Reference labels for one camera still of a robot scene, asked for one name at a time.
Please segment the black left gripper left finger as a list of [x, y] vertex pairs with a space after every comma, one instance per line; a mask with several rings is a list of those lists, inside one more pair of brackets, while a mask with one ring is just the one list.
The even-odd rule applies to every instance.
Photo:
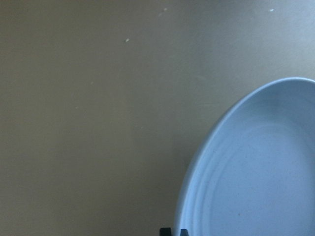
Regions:
[[160, 228], [159, 236], [171, 236], [171, 228], [170, 227]]

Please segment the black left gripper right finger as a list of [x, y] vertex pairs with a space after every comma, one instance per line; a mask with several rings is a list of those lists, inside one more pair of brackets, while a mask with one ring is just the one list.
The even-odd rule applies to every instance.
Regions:
[[189, 236], [188, 230], [187, 229], [181, 229], [180, 236]]

